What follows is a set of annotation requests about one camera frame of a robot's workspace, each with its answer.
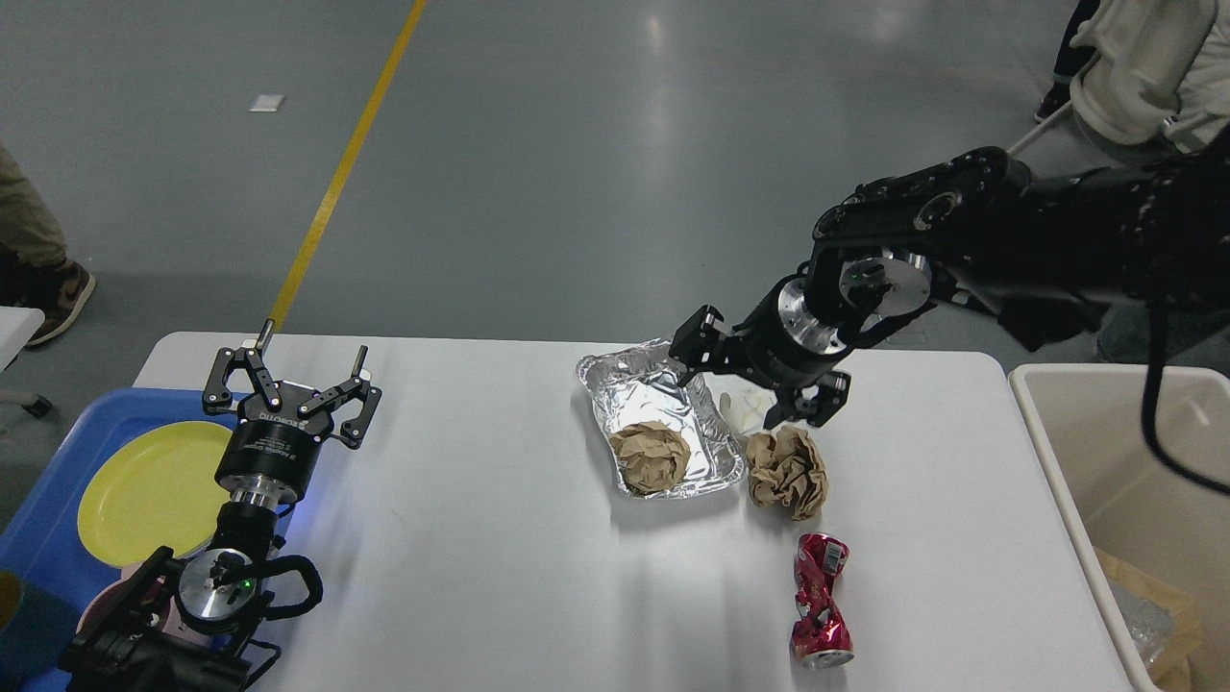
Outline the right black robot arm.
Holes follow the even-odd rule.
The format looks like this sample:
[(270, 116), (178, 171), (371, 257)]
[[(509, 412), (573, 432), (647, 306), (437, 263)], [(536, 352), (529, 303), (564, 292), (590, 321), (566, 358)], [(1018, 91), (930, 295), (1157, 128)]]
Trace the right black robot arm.
[(771, 390), (764, 425), (820, 428), (847, 402), (838, 364), (950, 304), (996, 321), (1028, 352), (1092, 333), (1143, 304), (1141, 433), (1171, 473), (1228, 494), (1157, 434), (1168, 316), (1228, 310), (1228, 132), (1202, 152), (1041, 177), (998, 146), (859, 186), (822, 214), (811, 258), (729, 332), (708, 304), (672, 337), (681, 383), (733, 374)]

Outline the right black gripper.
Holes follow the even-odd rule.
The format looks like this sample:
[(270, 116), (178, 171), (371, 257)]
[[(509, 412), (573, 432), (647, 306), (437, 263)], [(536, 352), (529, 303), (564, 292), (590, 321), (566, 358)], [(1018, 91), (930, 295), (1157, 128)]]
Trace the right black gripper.
[(811, 293), (804, 277), (786, 277), (732, 334), (724, 316), (702, 304), (673, 334), (668, 358), (679, 388), (704, 372), (736, 374), (771, 388), (766, 431), (784, 422), (820, 428), (847, 404), (852, 376), (834, 369), (849, 354), (838, 334), (849, 320), (851, 306), (836, 288)]

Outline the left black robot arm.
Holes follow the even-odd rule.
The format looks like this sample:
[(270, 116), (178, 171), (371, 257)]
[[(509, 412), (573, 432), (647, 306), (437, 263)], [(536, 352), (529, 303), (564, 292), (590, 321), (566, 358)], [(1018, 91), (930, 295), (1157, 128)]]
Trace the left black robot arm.
[(203, 386), (203, 412), (236, 422), (214, 476), (228, 501), (212, 540), (186, 557), (159, 547), (84, 619), (59, 658), (66, 690), (246, 691), (282, 655), (262, 642), (267, 660), (246, 660), (260, 624), (323, 600), (312, 560), (283, 556), (280, 520), (308, 495), (328, 439), (360, 447), (383, 391), (365, 369), (367, 345), (330, 388), (277, 380), (264, 366), (273, 332), (264, 320), (255, 340), (220, 349)]

